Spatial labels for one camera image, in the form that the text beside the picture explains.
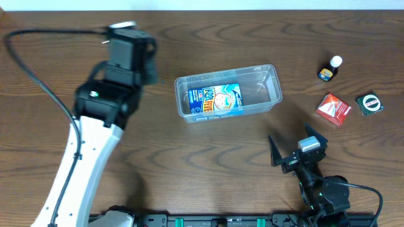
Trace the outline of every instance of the clear plastic container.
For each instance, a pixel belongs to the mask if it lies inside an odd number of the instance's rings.
[[[241,107],[191,113],[188,97],[190,89],[234,83],[240,86]],[[193,123],[269,111],[275,104],[282,101],[282,91],[275,67],[267,64],[177,78],[175,97],[179,115],[186,122]]]

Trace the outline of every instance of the bottle cap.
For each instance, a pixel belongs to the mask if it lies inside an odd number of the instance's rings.
[[[331,66],[333,66],[333,67],[338,67],[341,65],[341,63],[342,63],[342,58],[340,56],[334,56],[330,62]]]

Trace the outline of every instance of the red box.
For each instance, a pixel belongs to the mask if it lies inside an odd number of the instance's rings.
[[[324,100],[316,109],[316,113],[339,127],[342,125],[342,122],[345,120],[350,110],[351,107],[348,106],[348,104],[330,93],[324,97]]]

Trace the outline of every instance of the wood grain surface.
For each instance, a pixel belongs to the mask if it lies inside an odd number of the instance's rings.
[[[299,184],[270,166],[268,134],[287,155],[304,122],[329,140],[324,175],[378,189],[380,226],[404,224],[404,14],[402,11],[15,12],[15,29],[98,28],[136,20],[159,44],[158,84],[145,88],[101,179],[92,213],[119,204],[187,213],[270,213],[307,209]],[[73,105],[74,90],[107,59],[102,39],[24,35],[14,39],[38,75]],[[343,57],[324,83],[319,66]],[[200,124],[179,116],[181,76],[273,64],[283,101],[270,112]],[[0,226],[29,226],[42,208],[64,152],[69,122],[0,46]],[[385,110],[363,117],[355,98],[375,91]],[[352,106],[337,128],[315,114],[328,92]],[[351,189],[349,212],[376,212],[372,192]]]

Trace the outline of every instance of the black cable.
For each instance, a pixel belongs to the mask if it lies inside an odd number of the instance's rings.
[[[298,224],[292,219],[292,217],[290,217],[290,215],[289,215],[288,213],[286,213],[286,212],[285,212],[285,214],[289,217],[289,219],[290,219],[290,221],[292,222],[292,224],[294,224],[294,225],[297,227]]]
[[[91,31],[91,30],[54,30],[54,29],[28,29],[28,30],[18,30],[11,32],[10,34],[6,35],[4,37],[4,44],[7,48],[8,53],[10,54],[11,58],[17,63],[17,65],[28,74],[28,77],[32,79],[35,83],[37,83],[42,90],[49,95],[55,103],[60,107],[60,109],[64,112],[64,114],[67,116],[67,118],[70,120],[71,124],[73,125],[74,131],[76,133],[76,140],[77,140],[77,149],[74,154],[74,159],[73,163],[71,164],[70,171],[68,173],[68,176],[66,177],[66,181],[64,182],[63,188],[61,190],[61,193],[59,194],[59,197],[57,198],[55,209],[52,214],[52,219],[50,221],[50,224],[48,224],[48,227],[53,227],[55,226],[56,222],[56,217],[57,217],[57,212],[59,210],[59,207],[61,205],[64,193],[68,187],[70,178],[73,174],[74,168],[77,164],[77,161],[79,160],[80,157],[80,150],[81,150],[81,133],[74,122],[74,118],[71,115],[69,109],[65,106],[65,104],[57,97],[57,95],[43,82],[41,81],[37,75],[24,63],[22,58],[18,55],[16,49],[14,48],[14,45],[11,41],[11,38],[16,36],[16,35],[23,35],[27,33],[68,33],[68,34],[92,34],[92,35],[105,35],[104,32],[97,32],[97,31]]]
[[[307,171],[312,177],[315,177],[316,179],[322,180],[322,181],[324,181],[324,182],[327,182],[327,183],[334,183],[334,184],[337,184],[337,185],[343,185],[343,186],[347,186],[347,187],[353,187],[353,188],[356,188],[356,189],[370,190],[371,192],[376,193],[377,196],[379,196],[379,207],[378,207],[378,209],[377,209],[377,211],[376,211],[376,214],[374,215],[373,221],[371,222],[371,224],[369,225],[369,227],[372,227],[372,226],[376,223],[377,218],[378,218],[379,215],[380,215],[381,208],[383,207],[383,196],[381,195],[381,193],[380,193],[378,190],[376,190],[376,189],[374,189],[374,188],[371,188],[371,187],[368,187],[368,186],[363,186],[363,185],[355,185],[355,184],[352,184],[352,183],[335,182],[335,181],[326,179],[326,178],[324,178],[324,177],[317,176],[316,174],[310,172],[304,165],[302,165],[302,166],[303,166],[303,168],[305,169],[305,171]]]

